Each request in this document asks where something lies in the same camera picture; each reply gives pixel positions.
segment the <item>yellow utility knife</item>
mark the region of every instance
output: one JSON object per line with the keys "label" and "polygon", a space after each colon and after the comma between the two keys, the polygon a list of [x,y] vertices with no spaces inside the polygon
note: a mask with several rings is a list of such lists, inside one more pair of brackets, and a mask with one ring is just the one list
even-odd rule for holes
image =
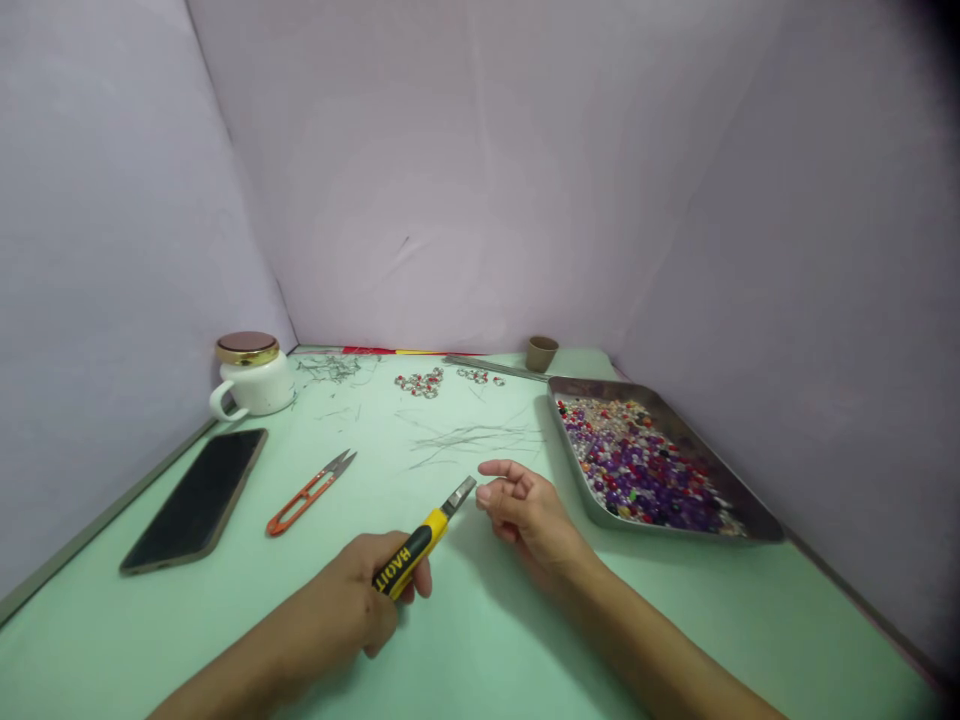
{"label": "yellow utility knife", "polygon": [[429,555],[436,544],[447,532],[447,525],[453,514],[463,505],[477,481],[467,477],[453,495],[439,508],[435,508],[407,541],[393,554],[393,557],[373,576],[373,587],[377,592],[389,596],[396,602],[403,589],[413,577],[413,569]]}

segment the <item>pile of beads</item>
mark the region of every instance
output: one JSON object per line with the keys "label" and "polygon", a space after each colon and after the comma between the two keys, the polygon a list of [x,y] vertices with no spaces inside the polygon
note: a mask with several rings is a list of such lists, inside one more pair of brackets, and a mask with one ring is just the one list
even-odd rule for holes
{"label": "pile of beads", "polygon": [[393,381],[403,392],[410,391],[411,395],[422,397],[427,400],[433,400],[440,394],[440,383],[443,382],[443,370],[434,368],[432,373],[424,375],[410,375],[404,377],[397,375]]}
{"label": "pile of beads", "polygon": [[[487,379],[487,373],[482,370],[467,370],[466,368],[460,368],[457,370],[457,375],[460,377],[465,377],[467,380],[473,380],[477,385],[486,385],[490,382]],[[497,387],[503,387],[506,385],[506,381],[503,378],[495,377],[493,379],[493,384]]]}
{"label": "pile of beads", "polygon": [[708,469],[690,460],[653,428],[636,402],[575,398],[557,401],[557,412],[594,497],[627,522],[744,536],[710,481]]}

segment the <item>scissors blade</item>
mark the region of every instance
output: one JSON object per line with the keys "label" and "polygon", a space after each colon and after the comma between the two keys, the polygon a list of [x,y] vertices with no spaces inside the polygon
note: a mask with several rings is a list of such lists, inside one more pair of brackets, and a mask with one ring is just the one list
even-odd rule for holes
{"label": "scissors blade", "polygon": [[350,448],[347,448],[342,453],[337,455],[333,460],[327,463],[327,466],[321,472],[332,472],[335,475],[337,474],[335,470],[343,462],[343,459],[347,456],[347,453],[350,452]]}
{"label": "scissors blade", "polygon": [[344,471],[345,471],[348,467],[350,467],[350,463],[353,462],[353,459],[354,459],[356,456],[357,456],[357,454],[354,453],[353,455],[351,455],[350,457],[348,457],[346,460],[344,460],[343,462],[341,462],[339,465],[337,465],[337,467],[333,470],[333,474],[336,475],[337,477],[340,477],[341,475],[343,475]]}

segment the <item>metal rod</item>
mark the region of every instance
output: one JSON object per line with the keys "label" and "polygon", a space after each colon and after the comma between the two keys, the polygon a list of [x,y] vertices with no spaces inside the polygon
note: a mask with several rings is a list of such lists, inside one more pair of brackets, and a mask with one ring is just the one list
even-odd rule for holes
{"label": "metal rod", "polygon": [[466,367],[487,370],[488,372],[500,373],[501,375],[514,375],[516,377],[526,378],[527,380],[539,380],[540,382],[547,382],[551,377],[543,373],[535,373],[532,370],[512,368],[507,365],[497,365],[496,363],[488,363],[486,360],[477,360],[476,358],[465,357],[463,355],[447,355],[443,361],[448,365],[464,365]]}

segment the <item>brown cup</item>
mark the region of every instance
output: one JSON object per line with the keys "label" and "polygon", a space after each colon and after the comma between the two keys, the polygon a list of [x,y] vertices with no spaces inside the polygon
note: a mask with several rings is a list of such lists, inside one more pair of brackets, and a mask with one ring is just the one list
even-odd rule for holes
{"label": "brown cup", "polygon": [[546,372],[559,347],[560,345],[556,340],[551,340],[542,335],[530,338],[530,342],[527,344],[527,370]]}

